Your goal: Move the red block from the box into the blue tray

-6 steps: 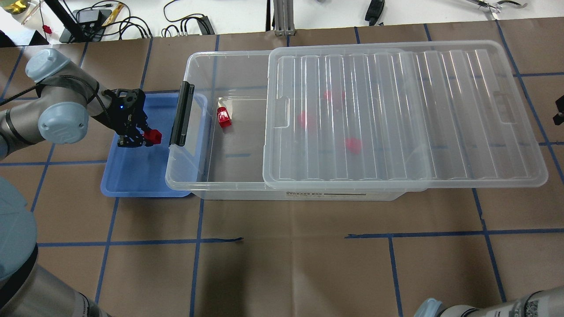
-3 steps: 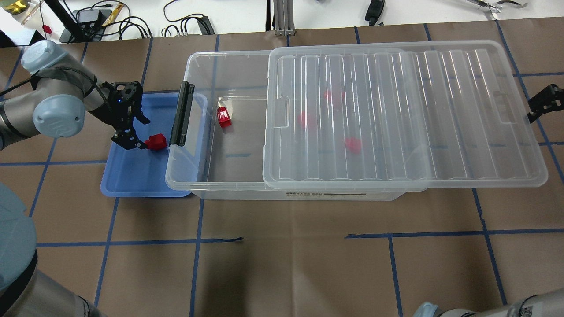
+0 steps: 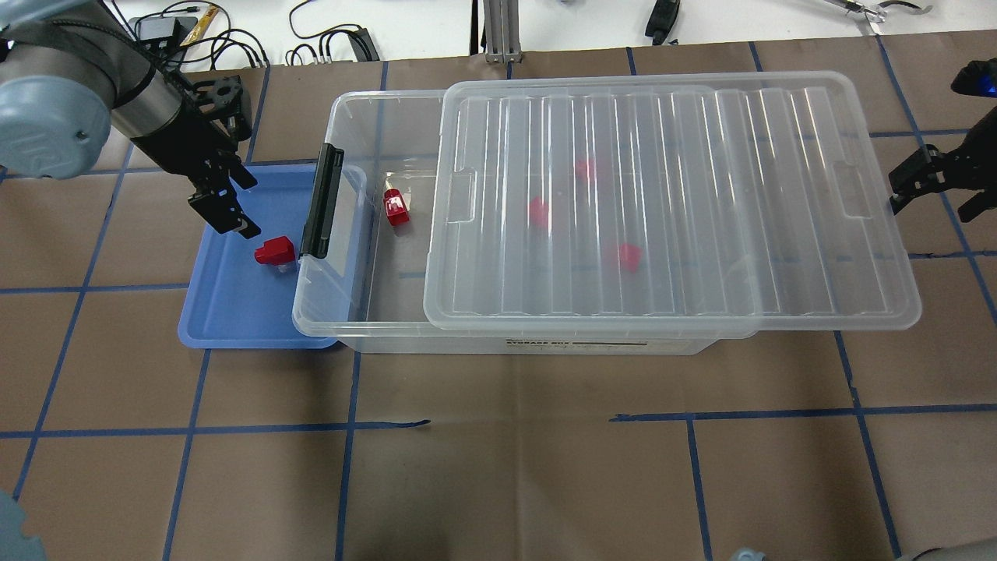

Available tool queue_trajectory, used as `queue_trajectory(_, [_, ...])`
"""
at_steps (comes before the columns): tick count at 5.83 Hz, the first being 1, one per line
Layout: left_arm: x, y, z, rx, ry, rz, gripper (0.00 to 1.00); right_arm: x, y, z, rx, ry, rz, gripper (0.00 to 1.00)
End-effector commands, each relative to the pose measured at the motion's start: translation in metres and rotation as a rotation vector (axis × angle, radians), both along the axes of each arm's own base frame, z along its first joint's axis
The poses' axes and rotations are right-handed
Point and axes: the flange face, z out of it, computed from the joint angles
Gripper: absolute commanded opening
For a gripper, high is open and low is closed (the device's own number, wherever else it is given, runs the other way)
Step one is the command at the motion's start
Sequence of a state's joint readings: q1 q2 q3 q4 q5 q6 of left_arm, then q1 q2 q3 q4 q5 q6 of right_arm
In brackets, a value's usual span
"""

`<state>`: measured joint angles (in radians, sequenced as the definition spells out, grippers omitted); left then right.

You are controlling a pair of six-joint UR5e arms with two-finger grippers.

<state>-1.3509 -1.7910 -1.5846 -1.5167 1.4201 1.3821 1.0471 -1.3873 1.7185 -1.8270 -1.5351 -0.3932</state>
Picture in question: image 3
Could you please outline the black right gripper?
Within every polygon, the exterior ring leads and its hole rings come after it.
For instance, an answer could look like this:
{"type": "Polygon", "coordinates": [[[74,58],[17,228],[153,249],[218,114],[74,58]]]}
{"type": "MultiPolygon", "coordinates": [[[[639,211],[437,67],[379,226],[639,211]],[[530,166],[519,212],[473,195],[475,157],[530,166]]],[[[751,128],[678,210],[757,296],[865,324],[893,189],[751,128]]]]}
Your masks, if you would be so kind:
{"type": "Polygon", "coordinates": [[[963,224],[996,209],[996,110],[973,125],[956,149],[943,152],[927,143],[916,150],[888,174],[888,182],[894,216],[924,195],[951,189],[975,194],[958,207],[963,224]]]}

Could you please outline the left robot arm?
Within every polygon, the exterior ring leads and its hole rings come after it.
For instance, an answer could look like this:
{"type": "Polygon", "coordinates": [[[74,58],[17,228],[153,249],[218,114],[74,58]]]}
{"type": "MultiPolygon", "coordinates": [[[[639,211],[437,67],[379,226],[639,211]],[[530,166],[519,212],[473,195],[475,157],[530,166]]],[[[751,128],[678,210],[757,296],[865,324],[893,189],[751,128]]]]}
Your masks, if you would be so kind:
{"type": "Polygon", "coordinates": [[[3,167],[75,178],[118,130],[190,181],[188,204],[214,231],[260,234],[238,202],[238,189],[257,183],[238,152],[252,135],[240,78],[190,81],[100,1],[4,1],[1,21],[3,167]]]}

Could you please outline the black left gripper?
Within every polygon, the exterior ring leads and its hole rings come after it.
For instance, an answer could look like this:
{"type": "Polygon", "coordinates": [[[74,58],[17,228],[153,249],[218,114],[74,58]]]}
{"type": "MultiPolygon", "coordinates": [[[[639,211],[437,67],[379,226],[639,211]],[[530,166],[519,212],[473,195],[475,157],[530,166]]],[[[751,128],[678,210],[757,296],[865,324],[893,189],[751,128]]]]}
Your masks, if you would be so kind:
{"type": "Polygon", "coordinates": [[[238,201],[238,189],[252,189],[259,184],[240,157],[227,153],[211,157],[189,180],[195,186],[195,192],[188,197],[189,206],[217,234],[236,233],[245,239],[261,234],[260,227],[238,201]]]}

